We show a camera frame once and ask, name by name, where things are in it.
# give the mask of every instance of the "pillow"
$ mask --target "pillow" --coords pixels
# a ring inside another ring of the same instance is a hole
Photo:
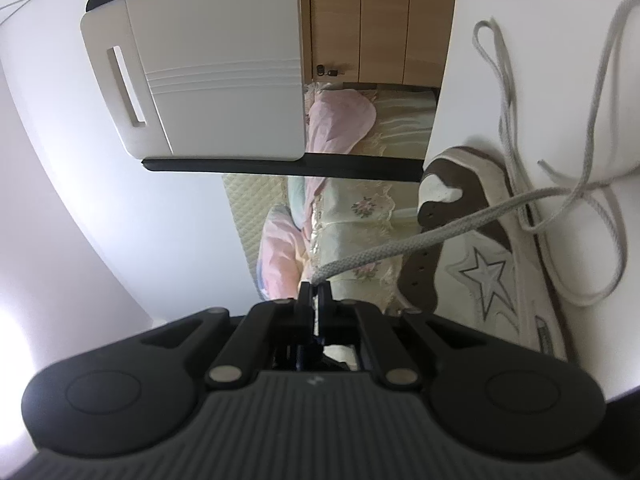
[[[302,231],[305,225],[305,177],[289,175],[287,177],[287,193],[293,223]]]
[[[256,275],[265,300],[295,298],[306,260],[302,233],[284,204],[271,208],[264,221]]]
[[[332,90],[316,95],[309,110],[306,137],[308,153],[351,153],[353,147],[372,129],[376,109],[371,101],[353,89]],[[305,179],[305,225],[303,233],[311,240],[311,205],[325,181],[324,176]]]

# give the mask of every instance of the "metal screw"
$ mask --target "metal screw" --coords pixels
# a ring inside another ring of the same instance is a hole
[[[418,380],[418,374],[413,370],[409,370],[409,368],[394,368],[389,370],[385,377],[391,384],[397,384],[398,386],[408,386]]]
[[[242,377],[242,370],[236,366],[216,366],[209,371],[209,377],[217,383],[232,383]]]

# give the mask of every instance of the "floral pattern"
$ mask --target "floral pattern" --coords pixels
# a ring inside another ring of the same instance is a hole
[[[367,264],[362,267],[358,267],[357,269],[353,269],[353,273],[359,280],[373,280],[376,277],[379,268],[380,262],[373,262],[372,264]]]
[[[351,206],[351,210],[360,218],[369,218],[376,210],[376,203],[372,198],[364,196],[362,200]]]

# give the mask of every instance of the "textured gray surface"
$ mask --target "textured gray surface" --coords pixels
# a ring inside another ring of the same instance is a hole
[[[584,454],[517,464],[445,434],[418,397],[366,373],[263,372],[238,392],[211,395],[181,433],[111,460],[44,451],[14,480],[611,479]]]

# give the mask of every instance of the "white wall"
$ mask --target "white wall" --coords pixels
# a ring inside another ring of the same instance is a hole
[[[84,50],[86,1],[31,0],[0,27],[6,78],[47,174],[152,317],[212,305],[246,312],[258,297],[222,180],[150,173],[126,154]]]
[[[147,330],[151,318],[104,265],[51,185],[1,66],[0,139],[0,338],[14,337],[10,325],[15,323],[30,353],[29,358],[12,346],[11,354],[0,355],[0,398],[6,402],[2,394],[18,380],[10,373],[13,363],[26,357],[25,366],[31,361],[34,372]],[[18,396],[15,405],[0,406],[0,417],[19,409]],[[0,477],[32,452],[26,432],[0,447]]]

